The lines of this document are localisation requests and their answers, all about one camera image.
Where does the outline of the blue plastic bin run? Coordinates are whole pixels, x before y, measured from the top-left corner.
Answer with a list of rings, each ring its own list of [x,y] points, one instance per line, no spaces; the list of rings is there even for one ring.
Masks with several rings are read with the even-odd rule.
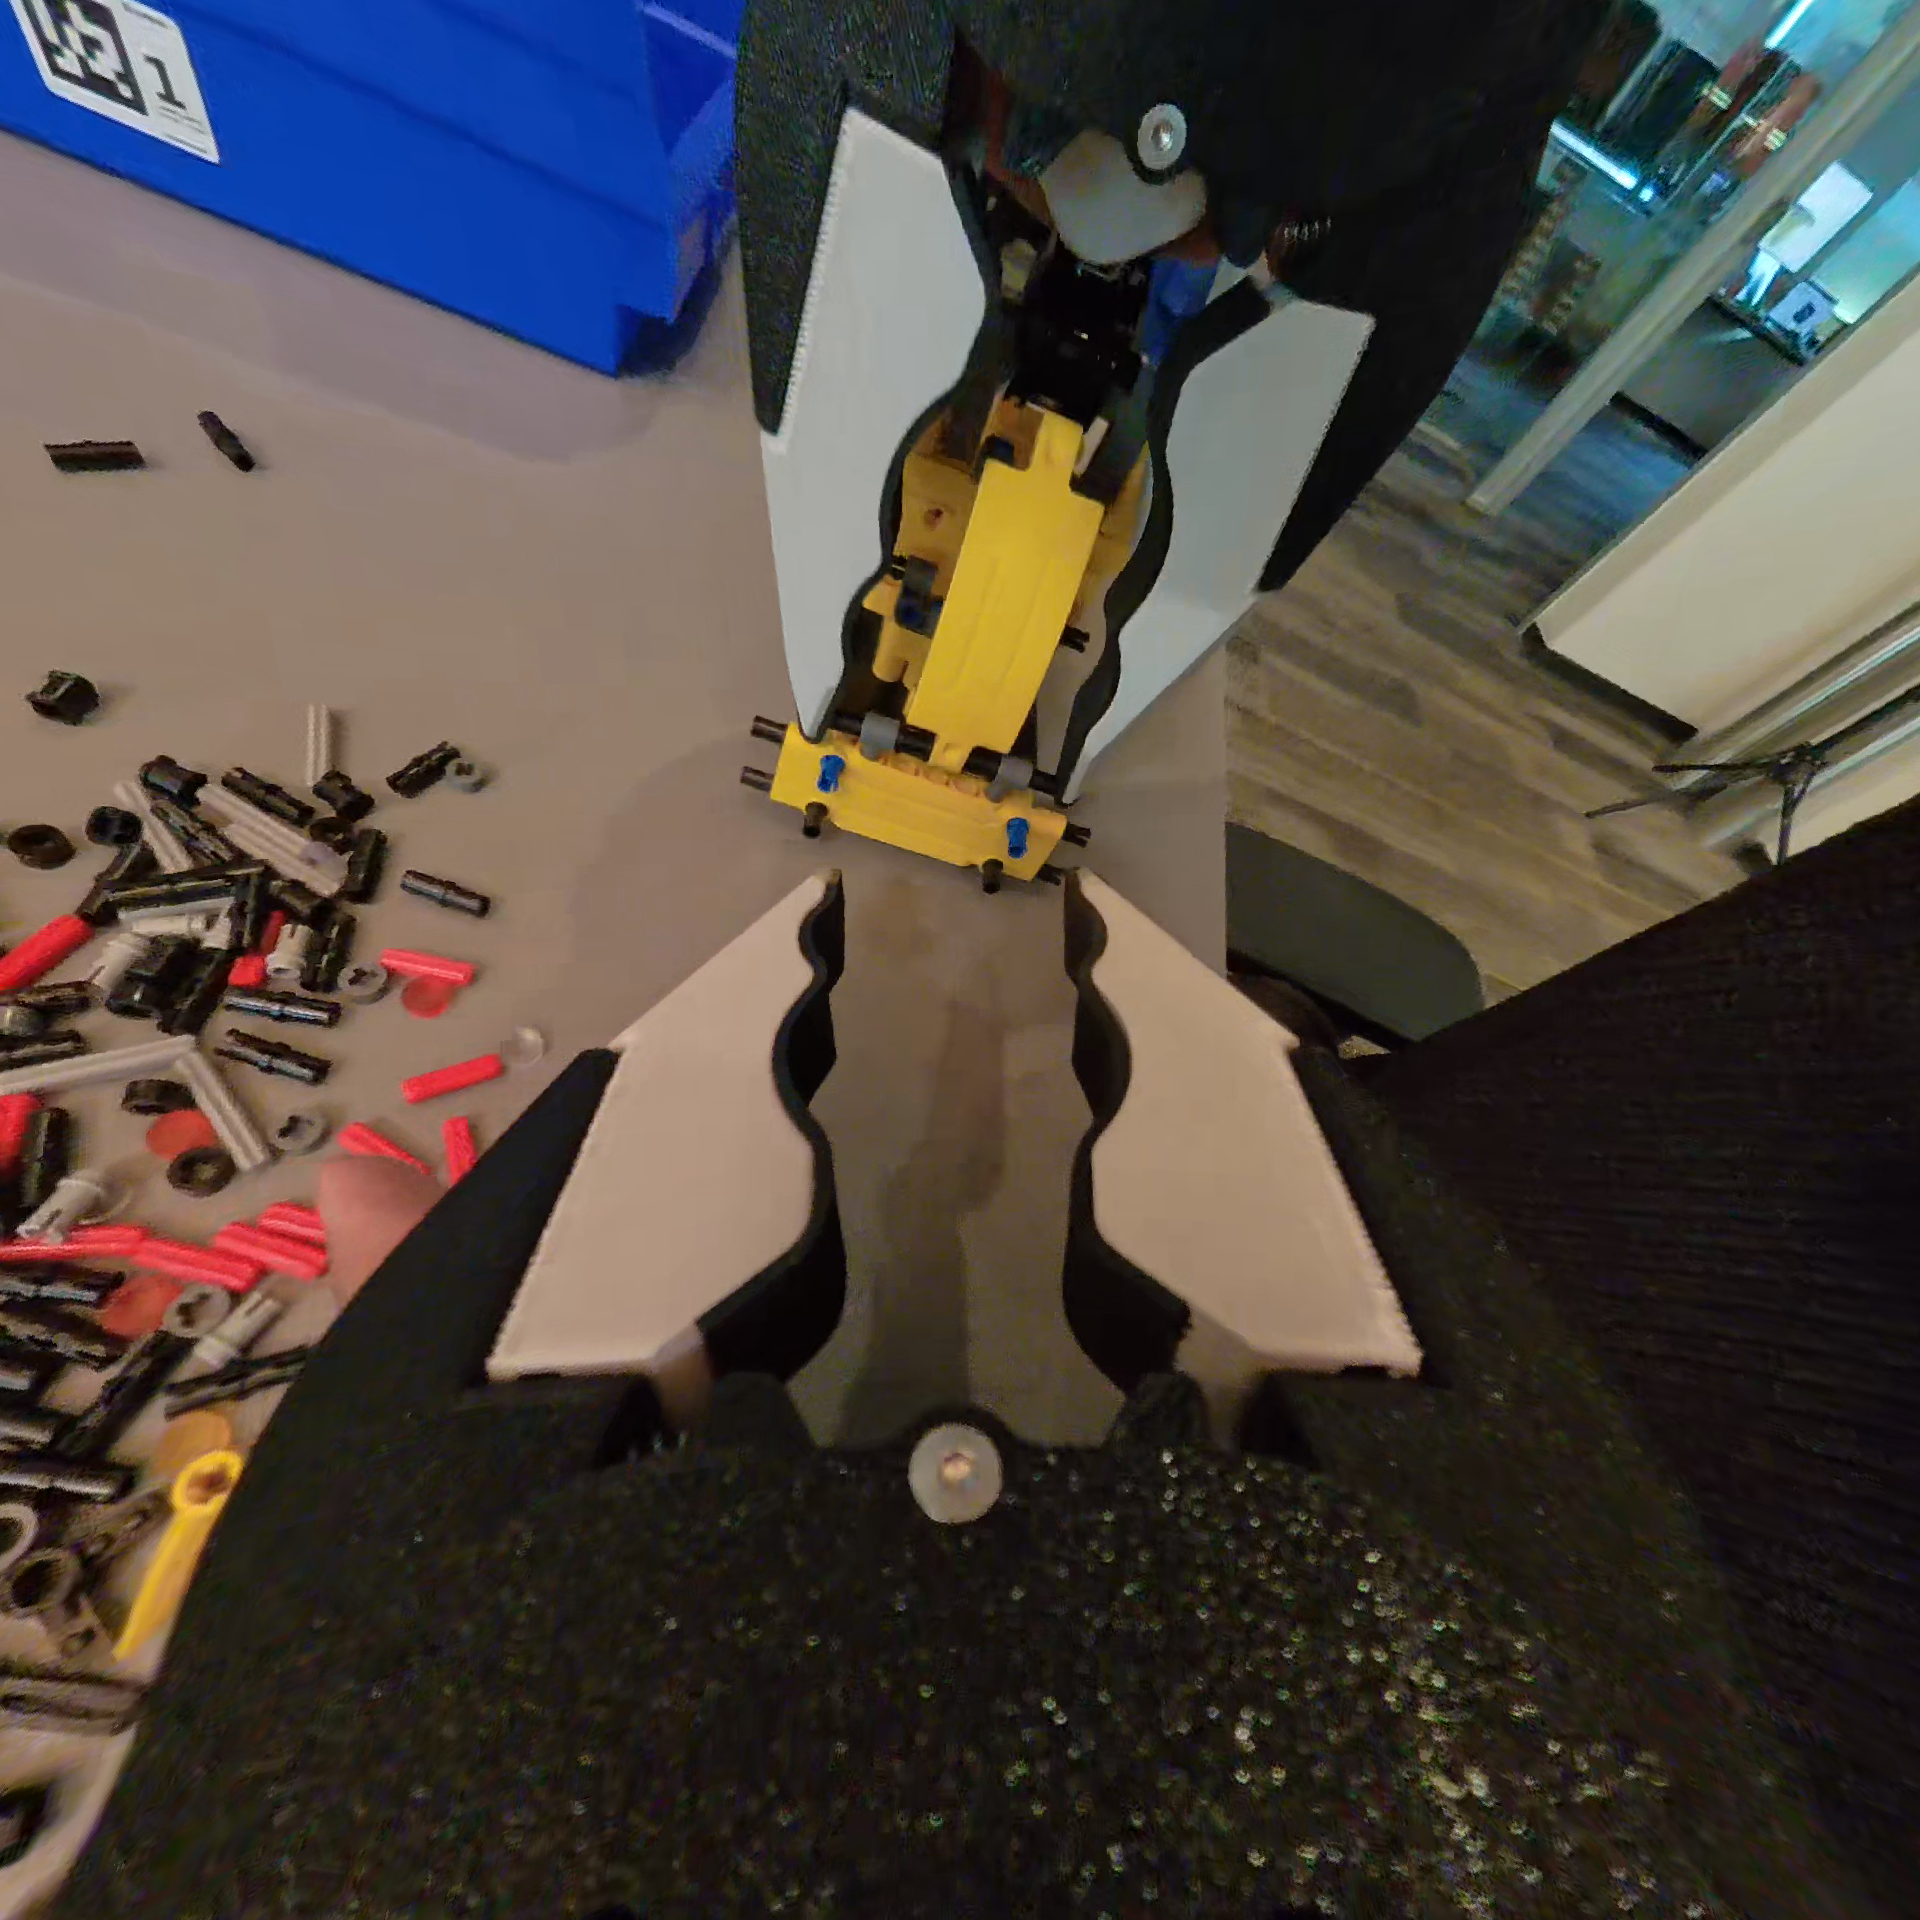
[[[4,129],[602,375],[730,232],[742,4],[4,4]]]

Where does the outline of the black tripod stand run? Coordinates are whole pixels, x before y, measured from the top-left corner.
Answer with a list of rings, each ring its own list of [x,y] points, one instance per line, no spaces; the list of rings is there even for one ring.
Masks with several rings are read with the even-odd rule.
[[[1738,792],[1744,787],[1763,787],[1772,791],[1772,825],[1767,829],[1767,836],[1759,841],[1755,841],[1755,850],[1763,857],[1767,866],[1780,866],[1785,863],[1785,857],[1797,850],[1797,816],[1801,811],[1801,804],[1810,800],[1810,792],[1822,783],[1832,779],[1835,775],[1845,775],[1853,766],[1861,766],[1873,759],[1890,753],[1894,749],[1905,749],[1916,741],[1916,723],[1905,723],[1878,738],[1863,738],[1861,729],[1848,729],[1848,730],[1835,730],[1822,741],[1798,741],[1759,759],[1738,759],[1738,762],[1657,762],[1653,764],[1653,777],[1677,777],[1682,783],[1666,783],[1658,791],[1648,791],[1641,796],[1627,796],[1627,800],[1613,800],[1613,804],[1601,804],[1591,806],[1585,814],[1586,824],[1617,816],[1617,814],[1632,814],[1641,806],[1658,806],[1658,804],[1672,804],[1672,806],[1703,806],[1725,792]]]

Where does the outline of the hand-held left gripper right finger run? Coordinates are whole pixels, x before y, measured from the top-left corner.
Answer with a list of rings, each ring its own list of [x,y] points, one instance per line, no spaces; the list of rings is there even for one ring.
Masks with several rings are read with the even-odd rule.
[[[1425,1345],[1311,1103],[1300,1037],[1109,882],[1065,878],[1060,1310],[1123,1398],[1185,1381],[1240,1438],[1281,1381],[1415,1383]]]

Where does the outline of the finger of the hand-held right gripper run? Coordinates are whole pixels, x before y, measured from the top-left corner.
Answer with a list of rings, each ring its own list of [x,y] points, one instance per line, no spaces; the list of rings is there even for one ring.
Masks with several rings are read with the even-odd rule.
[[[1171,334],[1142,415],[1147,516],[1069,710],[1054,766],[1065,804],[1259,593],[1373,331],[1357,309],[1232,285]]]
[[[967,186],[951,163],[841,114],[799,335],[760,470],[793,712],[831,725],[845,624],[893,559],[905,451],[970,367],[991,291]]]

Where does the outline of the black chair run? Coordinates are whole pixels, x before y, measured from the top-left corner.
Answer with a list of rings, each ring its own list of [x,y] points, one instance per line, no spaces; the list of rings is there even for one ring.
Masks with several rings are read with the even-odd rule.
[[[1416,1046],[1486,1009],[1473,955],[1425,912],[1267,834],[1225,829],[1228,973],[1311,1002],[1324,1030]]]

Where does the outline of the person's left hand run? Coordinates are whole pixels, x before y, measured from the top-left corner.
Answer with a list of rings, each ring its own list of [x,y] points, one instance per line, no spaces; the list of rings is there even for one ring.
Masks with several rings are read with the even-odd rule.
[[[340,1310],[438,1205],[440,1181],[396,1159],[322,1162],[318,1211],[327,1229],[327,1291]]]

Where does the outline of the pile of toy brick parts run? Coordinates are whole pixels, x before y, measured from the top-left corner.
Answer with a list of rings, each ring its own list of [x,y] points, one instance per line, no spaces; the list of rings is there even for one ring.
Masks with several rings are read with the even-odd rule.
[[[309,1152],[418,1165],[340,1107],[357,1005],[416,1019],[477,971],[372,933],[382,899],[482,922],[493,896],[396,853],[385,814],[482,792],[458,741],[359,779],[334,710],[302,779],[146,759],[78,834],[8,818],[4,863],[72,908],[4,939],[4,1917],[78,1855],[161,1645],[113,1640],[172,1477],[249,1454],[321,1322],[327,1229],[265,1186]]]

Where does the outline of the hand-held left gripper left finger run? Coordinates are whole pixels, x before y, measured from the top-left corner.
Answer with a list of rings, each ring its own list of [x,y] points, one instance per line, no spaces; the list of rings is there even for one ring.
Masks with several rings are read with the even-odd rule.
[[[814,1101],[841,968],[819,867],[613,1037],[491,1381],[641,1379],[693,1423],[723,1379],[790,1381],[825,1349],[845,1236]]]

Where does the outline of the yellow toy brick model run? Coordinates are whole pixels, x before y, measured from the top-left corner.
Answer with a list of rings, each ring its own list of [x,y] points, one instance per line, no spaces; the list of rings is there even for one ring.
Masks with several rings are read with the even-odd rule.
[[[1090,646],[1148,456],[1136,415],[1153,267],[1060,242],[1001,248],[993,331],[907,442],[893,535],[851,602],[851,667],[816,730],[758,716],[742,783],[799,818],[970,873],[985,896],[1060,884],[1085,850],[1037,710]]]

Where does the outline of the yellow toy lever with hole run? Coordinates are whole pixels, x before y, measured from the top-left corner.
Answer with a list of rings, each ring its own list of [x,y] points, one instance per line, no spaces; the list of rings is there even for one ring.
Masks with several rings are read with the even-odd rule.
[[[145,1645],[175,1627],[201,1551],[243,1472],[244,1455],[225,1448],[194,1455],[172,1477],[165,1487],[165,1526],[113,1640],[113,1661],[134,1659]]]

